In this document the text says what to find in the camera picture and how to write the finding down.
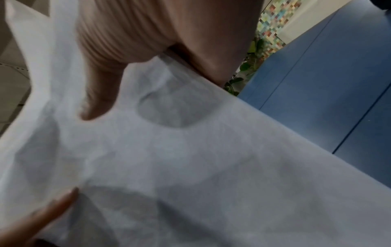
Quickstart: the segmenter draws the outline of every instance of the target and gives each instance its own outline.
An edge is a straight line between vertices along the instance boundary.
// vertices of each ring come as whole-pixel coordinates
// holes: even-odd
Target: white plastic bag
[[[167,56],[126,69],[83,122],[77,0],[7,18],[31,72],[0,140],[2,227],[79,186],[41,237],[62,247],[389,246],[391,192]]]

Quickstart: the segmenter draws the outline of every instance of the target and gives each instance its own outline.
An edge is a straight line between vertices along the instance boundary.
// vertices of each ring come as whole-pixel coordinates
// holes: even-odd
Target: blue surface
[[[391,188],[391,89],[363,118],[336,155]]]
[[[335,151],[391,81],[390,19],[368,0],[351,2],[311,45],[306,34],[268,59],[241,98]]]

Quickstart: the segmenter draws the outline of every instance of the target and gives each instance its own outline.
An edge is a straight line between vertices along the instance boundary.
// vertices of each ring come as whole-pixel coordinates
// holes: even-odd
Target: human hand
[[[0,231],[0,247],[50,247],[55,246],[34,236],[59,218],[76,201],[79,189],[74,188],[46,207],[37,210],[12,226]]]
[[[168,48],[223,85],[246,55],[263,0],[80,0],[78,43],[86,62],[80,116],[97,118],[117,98],[123,70]]]

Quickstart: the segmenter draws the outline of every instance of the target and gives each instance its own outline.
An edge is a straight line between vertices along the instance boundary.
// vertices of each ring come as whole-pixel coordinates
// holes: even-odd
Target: crumpled paper
[[[126,69],[83,122],[77,0],[7,0],[32,94],[0,140],[0,225],[79,186],[44,231],[62,247],[389,246],[391,192],[169,56]]]

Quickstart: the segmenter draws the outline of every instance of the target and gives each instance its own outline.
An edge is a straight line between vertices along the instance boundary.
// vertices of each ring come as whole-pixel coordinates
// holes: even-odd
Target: dark object
[[[391,0],[371,0],[371,2],[380,9],[391,9]]]

